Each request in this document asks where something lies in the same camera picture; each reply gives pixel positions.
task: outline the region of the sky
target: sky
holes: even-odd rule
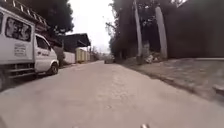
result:
[[[106,22],[113,22],[112,0],[70,0],[73,10],[72,33],[87,33],[99,52],[109,52],[110,37],[105,29]]]

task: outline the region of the street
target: street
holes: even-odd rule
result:
[[[103,62],[0,94],[1,128],[223,128],[223,119],[216,103]]]

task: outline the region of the pole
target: pole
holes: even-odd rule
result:
[[[156,11],[156,20],[159,28],[159,39],[161,44],[161,53],[164,59],[168,58],[168,51],[167,51],[167,37],[166,37],[166,28],[164,25],[164,18],[163,13],[160,7],[155,9]]]
[[[138,56],[137,60],[141,63],[142,59],[142,33],[141,26],[139,21],[138,7],[137,2],[134,0],[134,8],[135,8],[135,21],[136,21],[136,29],[137,29],[137,37],[138,37]]]

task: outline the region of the white van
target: white van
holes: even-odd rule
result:
[[[0,7],[0,89],[8,79],[58,73],[57,55],[35,24]]]

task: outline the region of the house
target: house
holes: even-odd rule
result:
[[[76,63],[80,61],[88,61],[88,51],[80,50],[78,48],[84,48],[91,46],[87,34],[73,34],[73,35],[61,35],[58,36],[65,53],[65,61],[68,63]]]

